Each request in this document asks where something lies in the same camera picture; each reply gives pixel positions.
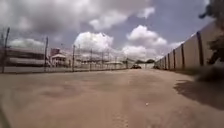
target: road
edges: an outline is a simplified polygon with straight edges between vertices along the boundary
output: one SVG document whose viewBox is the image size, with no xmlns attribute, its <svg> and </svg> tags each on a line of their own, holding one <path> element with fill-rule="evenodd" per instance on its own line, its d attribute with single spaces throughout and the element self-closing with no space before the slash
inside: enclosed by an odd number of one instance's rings
<svg viewBox="0 0 224 128">
<path fill-rule="evenodd" d="M 11 128 L 224 126 L 224 91 L 173 72 L 0 75 L 0 83 Z"/>
</svg>

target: metal pole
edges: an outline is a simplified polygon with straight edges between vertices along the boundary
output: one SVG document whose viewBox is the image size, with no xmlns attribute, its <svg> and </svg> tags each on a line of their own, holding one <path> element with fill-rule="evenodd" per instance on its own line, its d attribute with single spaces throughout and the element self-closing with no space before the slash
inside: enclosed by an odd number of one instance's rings
<svg viewBox="0 0 224 128">
<path fill-rule="evenodd" d="M 115 69 L 117 69 L 117 57 L 115 57 Z"/>
<path fill-rule="evenodd" d="M 73 45 L 73 48 L 72 48 L 72 72 L 74 72 L 74 65 L 75 65 L 75 45 Z"/>
<path fill-rule="evenodd" d="M 126 59 L 126 69 L 128 69 L 128 58 Z"/>
<path fill-rule="evenodd" d="M 93 50 L 91 49 L 91 51 L 90 51 L 90 68 L 89 68 L 89 70 L 91 71 L 92 70 L 92 54 L 93 54 Z"/>
<path fill-rule="evenodd" d="M 5 72 L 5 65 L 7 60 L 7 44 L 8 44 L 8 37 L 9 37 L 10 28 L 7 29 L 6 37 L 5 37 L 5 46 L 4 46 L 4 54 L 3 54 L 3 63 L 2 63 L 2 73 Z"/>
<path fill-rule="evenodd" d="M 108 51 L 108 62 L 110 62 L 110 52 Z"/>
<path fill-rule="evenodd" d="M 44 72 L 46 72 L 47 68 L 47 48 L 48 48 L 48 37 L 46 38 L 45 52 L 44 52 Z"/>
<path fill-rule="evenodd" d="M 101 69 L 103 70 L 103 57 L 104 57 L 104 54 L 103 54 L 103 52 L 102 52 L 102 65 L 101 65 Z"/>
</svg>

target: building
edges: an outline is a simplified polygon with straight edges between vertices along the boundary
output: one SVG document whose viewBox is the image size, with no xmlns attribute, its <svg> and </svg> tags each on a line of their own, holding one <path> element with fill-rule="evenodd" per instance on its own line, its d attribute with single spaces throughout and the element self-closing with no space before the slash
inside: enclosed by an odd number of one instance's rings
<svg viewBox="0 0 224 128">
<path fill-rule="evenodd" d="M 43 67 L 45 65 L 45 55 L 41 52 L 25 50 L 20 48 L 7 49 L 7 66 Z"/>
<path fill-rule="evenodd" d="M 68 62 L 68 58 L 60 53 L 51 56 L 51 63 L 54 67 L 70 67 L 71 65 L 71 62 Z"/>
<path fill-rule="evenodd" d="M 59 53 L 60 53 L 60 49 L 59 48 L 52 48 L 50 56 L 54 56 L 54 55 L 57 55 Z"/>
</svg>

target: fence post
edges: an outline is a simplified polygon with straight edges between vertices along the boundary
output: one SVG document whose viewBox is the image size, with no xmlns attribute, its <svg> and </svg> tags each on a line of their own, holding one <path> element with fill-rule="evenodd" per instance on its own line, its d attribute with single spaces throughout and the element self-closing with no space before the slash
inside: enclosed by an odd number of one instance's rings
<svg viewBox="0 0 224 128">
<path fill-rule="evenodd" d="M 5 37 L 5 40 L 4 40 L 4 54 L 3 54 L 3 61 L 2 61 L 2 73 L 5 72 L 9 32 L 10 32 L 10 28 L 7 29 L 6 37 Z"/>
<path fill-rule="evenodd" d="M 126 59 L 126 69 L 128 69 L 128 58 Z"/>
<path fill-rule="evenodd" d="M 102 65 L 101 65 L 101 70 L 103 70 L 103 59 L 104 59 L 104 54 L 103 54 L 103 52 L 102 52 Z"/>
<path fill-rule="evenodd" d="M 115 56 L 115 65 L 114 65 L 115 70 L 117 69 L 117 57 Z"/>
<path fill-rule="evenodd" d="M 182 55 L 182 69 L 185 69 L 184 44 L 181 44 L 181 55 Z"/>
<path fill-rule="evenodd" d="M 176 70 L 176 51 L 175 49 L 173 50 L 173 68 L 174 70 Z"/>
<path fill-rule="evenodd" d="M 89 67 L 89 70 L 91 71 L 92 70 L 92 54 L 93 54 L 93 50 L 91 49 L 90 51 L 90 67 Z"/>
<path fill-rule="evenodd" d="M 108 51 L 108 63 L 107 63 L 107 70 L 109 69 L 109 64 L 110 64 L 110 52 Z"/>
<path fill-rule="evenodd" d="M 171 64 L 170 64 L 170 53 L 168 53 L 167 56 L 168 56 L 168 67 L 167 67 L 167 69 L 168 69 L 168 70 L 171 70 L 171 66 L 170 66 L 170 65 L 171 65 Z"/>
<path fill-rule="evenodd" d="M 75 45 L 72 47 L 72 72 L 74 72 L 74 65 L 75 65 Z"/>
<path fill-rule="evenodd" d="M 197 32 L 197 39 L 198 39 L 198 50 L 199 50 L 199 63 L 200 63 L 200 66 L 204 66 L 203 44 L 202 44 L 200 32 Z"/>
<path fill-rule="evenodd" d="M 47 68 L 47 48 L 48 48 L 48 37 L 46 37 L 45 52 L 44 52 L 44 72 L 46 72 Z"/>
</svg>

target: tree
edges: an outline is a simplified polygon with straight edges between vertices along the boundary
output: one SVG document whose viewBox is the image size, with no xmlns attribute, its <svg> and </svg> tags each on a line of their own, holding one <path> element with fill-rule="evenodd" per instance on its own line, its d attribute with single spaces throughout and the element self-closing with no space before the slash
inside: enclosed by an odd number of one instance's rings
<svg viewBox="0 0 224 128">
<path fill-rule="evenodd" d="M 146 63 L 148 63 L 148 64 L 155 63 L 155 60 L 149 59 L 149 60 L 146 61 Z"/>
</svg>

